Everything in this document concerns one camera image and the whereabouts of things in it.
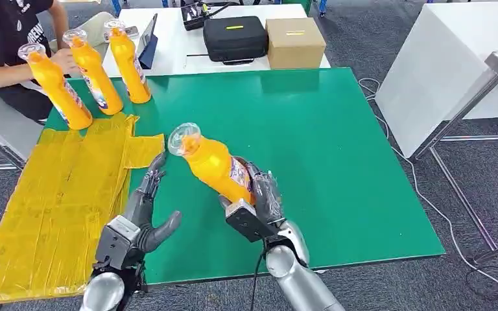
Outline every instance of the orange bottle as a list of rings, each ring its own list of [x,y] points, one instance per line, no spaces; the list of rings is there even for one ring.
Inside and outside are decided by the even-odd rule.
[[[102,67],[100,54],[87,43],[87,32],[71,29],[64,33],[63,39],[71,47],[73,59],[100,110],[107,115],[120,112],[123,102]]]
[[[254,200],[250,192],[247,169],[228,152],[220,141],[207,139],[195,123],[183,123],[172,131],[168,142],[169,152],[182,156],[192,173],[209,187],[232,202]]]
[[[60,66],[53,63],[40,43],[28,43],[18,49],[18,56],[27,61],[33,77],[72,130],[87,128],[93,116],[81,98],[64,78]]]
[[[111,19],[105,22],[104,26],[108,29],[110,49],[130,100],[136,104],[147,102],[152,97],[152,93],[150,93],[146,77],[135,54],[134,43],[125,32],[125,24],[118,19]]]

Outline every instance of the green table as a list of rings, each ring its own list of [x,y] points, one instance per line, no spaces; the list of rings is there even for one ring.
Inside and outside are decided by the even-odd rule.
[[[136,135],[195,122],[206,137],[273,171],[286,216],[304,233],[312,268],[441,255],[444,249],[348,68],[153,76],[153,98],[132,104],[114,84]],[[85,83],[71,80],[96,118]],[[47,127],[66,130],[55,110]],[[154,223],[173,210],[180,228],[146,256],[148,283],[251,275],[262,244],[224,220],[217,193],[168,156]],[[145,169],[133,170],[130,190]]]

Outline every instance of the robotic hand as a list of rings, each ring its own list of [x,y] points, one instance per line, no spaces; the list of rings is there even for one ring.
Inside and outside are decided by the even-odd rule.
[[[147,292],[144,256],[165,241],[180,225],[182,215],[173,212],[157,228],[152,226],[154,198],[165,171],[165,152],[150,164],[140,187],[129,197],[123,215],[104,226],[96,250],[93,273],[80,311],[125,310],[132,294]]]
[[[283,215],[281,197],[272,173],[236,157],[249,172],[255,206],[245,200],[219,201],[226,222],[250,242],[265,241],[268,272],[274,276],[296,311],[344,311],[317,274],[308,268],[309,254],[297,225]]]

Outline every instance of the clear bottle cap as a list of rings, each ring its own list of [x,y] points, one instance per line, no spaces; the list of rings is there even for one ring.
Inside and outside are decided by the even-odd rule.
[[[37,62],[41,56],[47,56],[47,50],[41,43],[26,43],[18,49],[18,56],[27,62]]]
[[[104,28],[110,37],[125,34],[125,23],[117,18],[110,19],[104,23]]]
[[[87,42],[87,32],[82,29],[70,29],[64,33],[62,39],[70,47],[82,47]]]
[[[188,156],[199,147],[201,130],[195,123],[183,123],[172,131],[167,148],[176,156]]]

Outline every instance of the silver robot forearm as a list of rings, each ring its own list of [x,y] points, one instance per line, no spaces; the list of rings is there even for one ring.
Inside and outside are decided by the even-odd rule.
[[[273,247],[266,265],[296,311],[345,311],[321,278],[297,261],[291,248]]]

